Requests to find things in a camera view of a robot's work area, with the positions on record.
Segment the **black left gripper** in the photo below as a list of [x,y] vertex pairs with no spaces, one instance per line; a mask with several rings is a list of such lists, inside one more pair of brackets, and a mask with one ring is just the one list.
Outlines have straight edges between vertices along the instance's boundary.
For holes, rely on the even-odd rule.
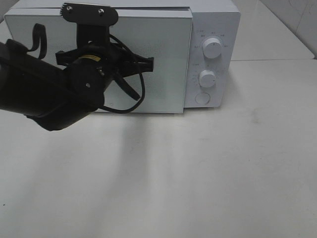
[[55,54],[58,65],[69,66],[80,57],[92,55],[98,57],[97,63],[114,66],[120,74],[138,74],[139,72],[152,72],[154,58],[145,58],[129,52],[118,43],[111,43],[108,48],[87,44],[81,48],[67,52],[58,51]]

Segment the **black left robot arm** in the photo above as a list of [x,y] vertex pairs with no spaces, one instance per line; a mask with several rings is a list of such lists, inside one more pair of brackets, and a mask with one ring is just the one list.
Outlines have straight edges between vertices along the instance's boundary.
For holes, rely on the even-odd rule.
[[48,131],[62,130],[98,109],[129,113],[105,106],[105,91],[112,82],[141,104],[145,94],[136,92],[126,77],[142,76],[154,68],[153,58],[139,56],[119,43],[109,48],[88,44],[56,54],[64,69],[27,53],[14,40],[0,46],[0,107],[26,116]]

